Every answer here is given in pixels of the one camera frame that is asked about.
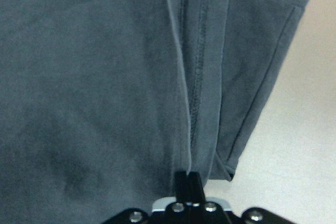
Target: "folded cloth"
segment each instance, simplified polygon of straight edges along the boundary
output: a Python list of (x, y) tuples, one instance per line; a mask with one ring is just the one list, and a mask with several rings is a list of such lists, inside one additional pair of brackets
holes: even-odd
[(231, 180), (308, 0), (0, 0), (0, 222)]

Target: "silver screw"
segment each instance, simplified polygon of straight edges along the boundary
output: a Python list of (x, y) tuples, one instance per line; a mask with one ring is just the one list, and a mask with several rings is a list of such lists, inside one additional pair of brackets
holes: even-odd
[(139, 222), (142, 220), (142, 213), (140, 212), (133, 212), (130, 214), (130, 221), (133, 223)]
[(213, 202), (205, 203), (204, 207), (205, 207), (205, 210), (208, 212), (214, 212), (217, 210), (216, 204)]
[(254, 220), (254, 221), (261, 221), (262, 220), (262, 214), (261, 212), (259, 211), (256, 211), (256, 210), (253, 210), (252, 212), (250, 212), (249, 214), (249, 217), (251, 220)]
[(183, 212), (184, 211), (184, 205), (182, 203), (175, 203), (172, 205), (172, 209), (174, 212)]

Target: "screw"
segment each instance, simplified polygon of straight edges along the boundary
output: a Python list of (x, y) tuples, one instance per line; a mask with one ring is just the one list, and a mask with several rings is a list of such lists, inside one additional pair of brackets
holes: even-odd
[(213, 202), (207, 202), (205, 205), (205, 210), (208, 212), (214, 212), (217, 210), (216, 204)]
[(140, 212), (133, 212), (130, 214), (130, 221), (133, 223), (139, 222), (142, 220), (142, 213)]
[(262, 214), (261, 212), (257, 211), (257, 210), (253, 210), (251, 211), (249, 214), (249, 217), (251, 220), (254, 220), (254, 221), (261, 221), (262, 220)]
[(172, 209), (174, 212), (183, 212), (184, 211), (184, 205), (182, 203), (175, 203), (172, 205)]

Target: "garment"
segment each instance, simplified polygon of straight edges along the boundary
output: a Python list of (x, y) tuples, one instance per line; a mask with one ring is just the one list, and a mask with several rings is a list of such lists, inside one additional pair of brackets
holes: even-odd
[(231, 180), (308, 0), (0, 0), (0, 222)]

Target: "white surface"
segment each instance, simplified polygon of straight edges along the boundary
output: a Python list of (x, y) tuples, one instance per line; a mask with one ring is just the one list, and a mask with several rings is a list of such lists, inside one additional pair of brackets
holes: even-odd
[(336, 0), (310, 0), (234, 180), (206, 196), (296, 223), (336, 223)]

